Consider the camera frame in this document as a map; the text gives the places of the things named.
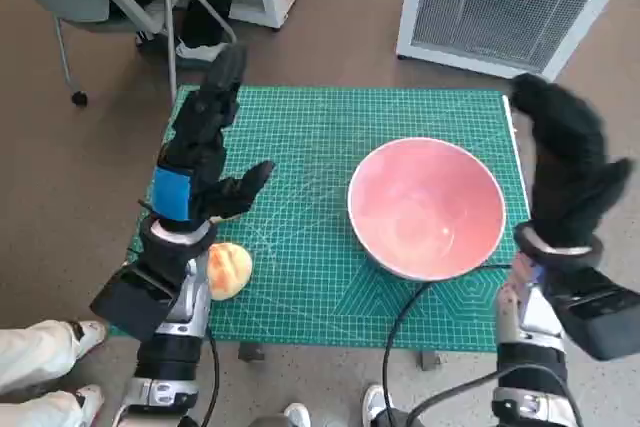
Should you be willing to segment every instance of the floor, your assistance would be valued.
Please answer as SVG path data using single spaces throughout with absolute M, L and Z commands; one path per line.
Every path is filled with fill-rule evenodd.
M 394 52 L 402 0 L 298 0 L 279 33 L 238 25 L 249 43 L 251 84 L 504 89 L 503 80 L 415 60 Z M 71 62 L 91 105 L 70 105 L 50 18 L 32 0 L 0 0 L 0 327 L 44 318 L 90 315 L 101 283 L 122 261 L 132 234 L 169 105 L 164 67 L 140 58 L 129 36 L 67 30 Z M 589 98 L 607 121 L 611 155 L 640 153 L 640 0 L 612 0 L 559 81 Z M 517 119 L 531 172 L 526 125 Z M 606 271 L 640 289 L 640 176 L 603 223 Z M 381 352 L 268 347 L 269 362 L 247 366 L 224 344 L 222 390 L 212 425 L 244 427 L 292 400 L 305 402 L 314 425 L 355 426 L 365 386 L 380 378 Z M 97 382 L 110 425 L 132 371 L 136 344 L 112 339 L 81 362 L 64 385 Z M 435 373 L 415 368 L 409 352 L 392 356 L 395 402 L 409 407 L 431 393 L 494 367 L 492 355 L 446 354 Z M 640 357 L 597 364 L 570 352 L 574 393 L 587 425 L 640 425 Z M 202 362 L 201 415 L 211 385 Z M 490 391 L 473 392 L 424 416 L 427 425 L 490 425 Z

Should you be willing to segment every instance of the green cutting mat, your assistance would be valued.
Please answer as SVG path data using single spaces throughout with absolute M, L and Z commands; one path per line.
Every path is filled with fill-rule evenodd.
M 180 91 L 178 107 L 191 89 Z M 275 161 L 276 169 L 253 210 L 220 229 L 219 240 L 251 252 L 254 271 L 238 296 L 214 303 L 215 338 L 384 345 L 417 284 L 367 258 L 351 230 L 346 197 L 358 163 L 393 139 L 443 139 L 487 165 L 508 211 L 506 235 L 487 263 L 511 261 L 511 231 L 527 218 L 527 208 L 499 92 L 245 87 L 240 102 L 236 122 L 226 131 L 226 174 L 239 177 L 264 159 Z M 494 350 L 492 302 L 504 277 L 503 271 L 486 269 L 434 285 L 396 345 Z

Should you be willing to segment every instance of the bread roll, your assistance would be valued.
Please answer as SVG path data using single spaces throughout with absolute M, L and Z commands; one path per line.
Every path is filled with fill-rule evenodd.
M 213 300 L 230 299 L 249 282 L 252 262 L 249 252 L 231 244 L 213 244 L 209 247 L 209 290 Z

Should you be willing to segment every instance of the robotic arm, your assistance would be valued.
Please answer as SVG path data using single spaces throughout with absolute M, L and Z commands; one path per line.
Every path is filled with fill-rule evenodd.
M 498 369 L 533 363 L 566 382 L 565 333 L 597 360 L 640 351 L 640 295 L 596 270 L 603 247 L 593 234 L 632 163 L 607 163 L 600 119 L 561 87 L 522 75 L 511 102 L 533 121 L 537 165 L 531 220 L 516 228 L 520 252 L 496 298 Z M 581 424 L 544 371 L 500 378 L 492 409 L 500 425 Z
M 197 425 L 186 413 L 198 397 L 196 369 L 209 337 L 208 249 L 217 223 L 247 212 L 274 168 L 265 161 L 241 179 L 220 179 L 222 129 L 235 119 L 245 66 L 245 47 L 227 47 L 187 97 L 158 157 L 150 213 L 140 225 L 143 250 L 91 304 L 141 341 L 114 426 Z

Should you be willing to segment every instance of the chair leg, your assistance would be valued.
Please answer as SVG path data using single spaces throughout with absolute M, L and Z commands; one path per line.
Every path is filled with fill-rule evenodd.
M 73 102 L 78 107 L 85 107 L 88 103 L 87 94 L 76 87 L 73 77 L 71 77 L 71 71 L 69 70 L 69 61 L 67 60 L 67 51 L 64 46 L 64 38 L 62 37 L 62 26 L 60 19 L 54 15 L 53 21 L 56 28 L 58 47 L 60 48 L 60 61 L 62 62 L 62 70 L 64 71 L 64 80 L 73 92 L 73 94 L 71 95 L 71 102 Z
M 225 22 L 225 20 L 220 16 L 220 14 L 216 12 L 216 9 L 214 9 L 211 6 L 211 4 L 207 2 L 207 0 L 195 0 L 195 1 L 199 2 L 207 10 L 207 12 L 209 12 L 209 15 L 211 15 L 211 17 L 216 19 L 216 21 L 222 26 L 222 29 L 229 36 L 231 43 L 235 44 L 238 41 L 238 38 L 236 37 L 236 33 L 233 31 L 231 26 L 229 26 L 229 24 Z
M 176 46 L 173 35 L 173 3 L 172 0 L 164 0 L 165 30 L 167 31 L 167 55 L 169 57 L 169 89 L 171 90 L 171 108 L 175 106 L 178 90 L 176 75 Z

